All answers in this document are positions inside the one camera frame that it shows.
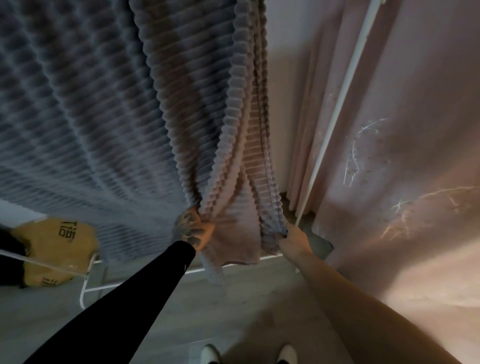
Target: shoe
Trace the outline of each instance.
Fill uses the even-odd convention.
[[[297,363],[297,351],[293,346],[290,344],[285,344],[280,350],[280,354],[278,355],[278,359],[276,360],[277,364],[298,364]]]
[[[202,353],[200,354],[200,364],[219,364],[220,363],[220,355],[216,350],[215,346],[207,345],[202,349]]]

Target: pink curtain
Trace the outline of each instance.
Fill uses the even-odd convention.
[[[368,0],[325,0],[287,197],[304,198]],[[305,212],[328,262],[480,357],[480,1],[380,8]]]

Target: person's left hand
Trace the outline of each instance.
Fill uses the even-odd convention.
[[[200,251],[209,242],[214,229],[215,224],[200,220],[197,209],[193,206],[178,216],[173,227],[173,241],[182,240]]]

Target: person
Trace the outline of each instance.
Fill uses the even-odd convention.
[[[163,254],[67,323],[26,363],[128,363],[214,228],[200,220],[196,208],[186,210],[177,218],[173,244]],[[315,256],[299,228],[287,224],[287,229],[286,237],[277,236],[281,252],[300,270],[355,363],[459,363],[407,319]],[[295,349],[287,344],[277,363],[297,361]],[[220,363],[220,355],[207,345],[200,363]]]

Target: floor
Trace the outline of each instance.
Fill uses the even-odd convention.
[[[331,250],[318,237],[312,237],[311,244],[319,255]],[[149,259],[108,270],[97,265],[92,283],[124,279]],[[272,258],[224,271],[222,287],[208,283],[204,272],[184,276],[132,363],[198,363],[206,344],[215,345],[225,363],[274,363],[285,342],[297,348],[300,364],[352,363],[303,278],[287,260]],[[74,279],[55,288],[0,287],[0,363],[22,363],[78,314],[81,285],[81,279]],[[98,298],[98,293],[88,293],[85,303]],[[101,330],[102,323],[92,329]]]

